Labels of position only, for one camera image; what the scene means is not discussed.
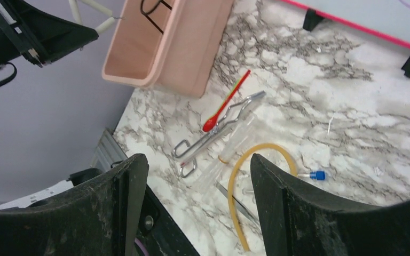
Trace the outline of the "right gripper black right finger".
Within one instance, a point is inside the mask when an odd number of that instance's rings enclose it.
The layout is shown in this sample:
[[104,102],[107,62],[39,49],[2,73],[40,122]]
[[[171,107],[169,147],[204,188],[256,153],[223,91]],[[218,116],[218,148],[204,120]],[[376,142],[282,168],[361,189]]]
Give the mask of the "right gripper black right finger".
[[410,200],[391,206],[321,190],[260,154],[251,180],[267,255],[410,255]]

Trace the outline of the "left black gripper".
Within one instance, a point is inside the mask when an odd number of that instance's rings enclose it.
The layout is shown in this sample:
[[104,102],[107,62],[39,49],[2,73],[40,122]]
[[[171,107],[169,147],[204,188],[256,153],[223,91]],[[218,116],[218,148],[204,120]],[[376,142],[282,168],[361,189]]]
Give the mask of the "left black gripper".
[[26,1],[0,1],[0,66],[23,56],[43,67],[98,37],[93,28],[45,13]]

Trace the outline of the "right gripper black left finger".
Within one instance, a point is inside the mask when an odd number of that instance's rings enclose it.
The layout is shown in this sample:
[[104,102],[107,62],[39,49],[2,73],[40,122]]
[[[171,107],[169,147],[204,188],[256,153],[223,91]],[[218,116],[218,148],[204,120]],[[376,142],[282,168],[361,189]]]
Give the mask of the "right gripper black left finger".
[[0,255],[132,255],[148,170],[135,154],[35,206],[0,210]]

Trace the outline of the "clear glass test tubes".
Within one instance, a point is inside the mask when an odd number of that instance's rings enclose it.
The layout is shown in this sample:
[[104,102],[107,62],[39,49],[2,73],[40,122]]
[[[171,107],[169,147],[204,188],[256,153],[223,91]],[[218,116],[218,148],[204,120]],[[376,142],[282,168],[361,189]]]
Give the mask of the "clear glass test tubes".
[[258,121],[258,117],[251,115],[236,127],[235,131],[224,145],[223,150],[195,181],[194,189],[196,192],[204,195],[208,190],[214,187],[215,183],[222,176],[224,168],[228,166],[235,153],[249,141],[249,136],[251,132],[255,130]]

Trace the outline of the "metal crucible tongs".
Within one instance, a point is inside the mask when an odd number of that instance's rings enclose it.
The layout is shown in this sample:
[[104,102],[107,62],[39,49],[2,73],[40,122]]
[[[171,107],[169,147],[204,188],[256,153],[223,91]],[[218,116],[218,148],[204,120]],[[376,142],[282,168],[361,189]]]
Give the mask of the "metal crucible tongs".
[[216,125],[209,132],[206,132],[195,143],[191,144],[187,139],[183,139],[172,149],[171,155],[175,159],[180,160],[179,176],[187,178],[197,168],[196,155],[216,139],[222,137],[226,130],[232,127],[235,123],[243,119],[247,109],[254,102],[264,98],[266,92],[264,90],[251,94],[238,103],[230,105],[223,117],[221,117]]

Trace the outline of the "black wire tripod stand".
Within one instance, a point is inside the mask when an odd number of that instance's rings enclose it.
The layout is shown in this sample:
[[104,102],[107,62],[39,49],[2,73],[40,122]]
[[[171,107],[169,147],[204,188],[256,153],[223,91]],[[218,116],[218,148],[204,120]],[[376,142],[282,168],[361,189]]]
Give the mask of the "black wire tripod stand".
[[140,12],[163,35],[174,2],[171,0],[141,0]]

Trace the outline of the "pink plastic bin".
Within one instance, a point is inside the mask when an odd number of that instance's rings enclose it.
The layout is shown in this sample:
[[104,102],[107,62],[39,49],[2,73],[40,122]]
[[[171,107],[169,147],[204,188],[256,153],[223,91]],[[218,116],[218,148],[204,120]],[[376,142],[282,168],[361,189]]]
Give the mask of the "pink plastic bin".
[[126,1],[109,46],[102,77],[140,89],[204,95],[233,1],[176,0],[162,35]]

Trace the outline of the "black metal rod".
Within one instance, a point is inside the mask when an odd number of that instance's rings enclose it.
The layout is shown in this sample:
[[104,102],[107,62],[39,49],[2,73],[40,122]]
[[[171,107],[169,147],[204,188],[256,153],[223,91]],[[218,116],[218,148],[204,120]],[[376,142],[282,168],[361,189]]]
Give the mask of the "black metal rod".
[[[219,182],[215,183],[215,187],[226,197],[228,198],[227,189],[222,186]],[[245,205],[243,205],[238,199],[232,196],[233,201],[235,203],[236,209],[242,213],[248,220],[250,220],[258,229],[261,229],[259,224],[259,219],[251,211],[247,209]]]

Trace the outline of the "red plastic spatula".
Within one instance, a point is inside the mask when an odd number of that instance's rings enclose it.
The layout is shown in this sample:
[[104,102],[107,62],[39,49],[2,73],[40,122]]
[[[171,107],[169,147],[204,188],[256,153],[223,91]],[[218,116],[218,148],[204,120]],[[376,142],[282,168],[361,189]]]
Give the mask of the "red plastic spatula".
[[251,70],[247,70],[244,73],[244,75],[235,83],[232,90],[228,93],[225,100],[222,102],[222,104],[218,108],[218,110],[203,124],[203,126],[202,126],[202,131],[203,132],[211,131],[212,128],[217,124],[217,121],[218,121],[218,118],[219,118],[220,114],[226,108],[228,103],[231,101],[233,96],[239,90],[239,88],[244,83],[244,81],[247,79],[247,77],[250,75],[250,73],[251,73]]

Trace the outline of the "pink framed whiteboard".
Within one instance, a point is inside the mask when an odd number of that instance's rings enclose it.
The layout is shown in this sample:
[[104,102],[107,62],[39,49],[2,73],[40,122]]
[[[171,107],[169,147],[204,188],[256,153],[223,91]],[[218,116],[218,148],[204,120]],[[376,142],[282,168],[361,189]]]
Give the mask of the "pink framed whiteboard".
[[286,1],[410,49],[410,0]]

